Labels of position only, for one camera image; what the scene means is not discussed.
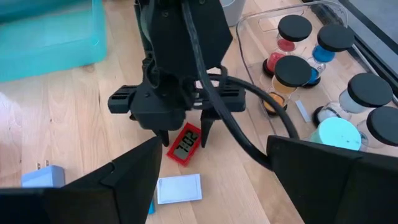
digital clock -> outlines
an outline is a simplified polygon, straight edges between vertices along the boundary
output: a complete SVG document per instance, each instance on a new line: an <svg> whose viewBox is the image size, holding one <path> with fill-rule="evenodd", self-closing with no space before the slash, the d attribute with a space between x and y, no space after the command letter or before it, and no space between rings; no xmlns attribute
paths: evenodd
<svg viewBox="0 0 398 224"><path fill-rule="evenodd" d="M200 129L187 123L167 152L167 156L179 164L186 166L199 146L199 143Z"/></svg>

blue object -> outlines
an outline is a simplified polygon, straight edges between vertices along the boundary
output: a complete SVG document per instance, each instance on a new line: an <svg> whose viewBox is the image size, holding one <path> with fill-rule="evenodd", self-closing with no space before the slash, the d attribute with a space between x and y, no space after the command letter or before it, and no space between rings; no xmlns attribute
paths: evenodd
<svg viewBox="0 0 398 224"><path fill-rule="evenodd" d="M62 167L48 166L22 175L21 185L27 187L63 187L65 173Z"/></svg>
<svg viewBox="0 0 398 224"><path fill-rule="evenodd" d="M315 69L311 69L311 78L310 81L308 81L309 84L315 83L315 81L318 79L318 74L319 72Z"/></svg>
<svg viewBox="0 0 398 224"><path fill-rule="evenodd" d="M102 0L81 0L0 26L0 82L79 67L105 56Z"/></svg>
<svg viewBox="0 0 398 224"><path fill-rule="evenodd" d="M312 51L312 57L314 57L317 62L321 63L331 62L334 59L335 55L335 52L325 50L319 45L317 45Z"/></svg>
<svg viewBox="0 0 398 224"><path fill-rule="evenodd" d="M324 120L310 136L310 141L354 151L358 151L361 147L359 131L349 121L342 118Z"/></svg>
<svg viewBox="0 0 398 224"><path fill-rule="evenodd" d="M152 201L150 202L150 207L149 207L149 211L148 214L153 214L155 213L155 204L154 204L154 199L152 199Z"/></svg>

white card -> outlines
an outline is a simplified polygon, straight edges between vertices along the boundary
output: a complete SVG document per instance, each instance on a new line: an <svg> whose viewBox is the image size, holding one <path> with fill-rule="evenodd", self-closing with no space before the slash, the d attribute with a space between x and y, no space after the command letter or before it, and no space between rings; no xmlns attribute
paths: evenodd
<svg viewBox="0 0 398 224"><path fill-rule="evenodd" d="M201 200L200 174L159 178L157 203L175 203Z"/></svg>

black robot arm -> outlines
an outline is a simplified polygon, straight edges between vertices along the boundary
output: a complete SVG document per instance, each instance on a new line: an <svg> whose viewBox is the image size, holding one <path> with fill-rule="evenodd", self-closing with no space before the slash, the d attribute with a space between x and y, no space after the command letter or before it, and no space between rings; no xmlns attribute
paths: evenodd
<svg viewBox="0 0 398 224"><path fill-rule="evenodd" d="M185 112L202 110L203 147L213 122L222 119L241 147L270 169L267 156L249 141L231 115L245 110L244 89L274 107L291 138L299 136L286 112L267 93L229 77L221 66L232 35L219 0L138 0L135 10L146 55L143 81L116 91L108 101L111 113L130 111L132 120L153 130L168 146L168 131L182 126ZM215 67L221 75L207 74ZM210 80L218 80L218 87ZM197 81L203 88L197 88Z"/></svg>

teal lid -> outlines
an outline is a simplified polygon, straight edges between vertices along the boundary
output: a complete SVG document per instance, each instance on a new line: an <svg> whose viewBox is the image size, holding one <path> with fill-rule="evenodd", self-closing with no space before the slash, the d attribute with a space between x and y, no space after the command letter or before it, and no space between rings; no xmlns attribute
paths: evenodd
<svg viewBox="0 0 398 224"><path fill-rule="evenodd" d="M312 141L355 151L361 147L359 131L349 121L342 118L324 120L313 134Z"/></svg>

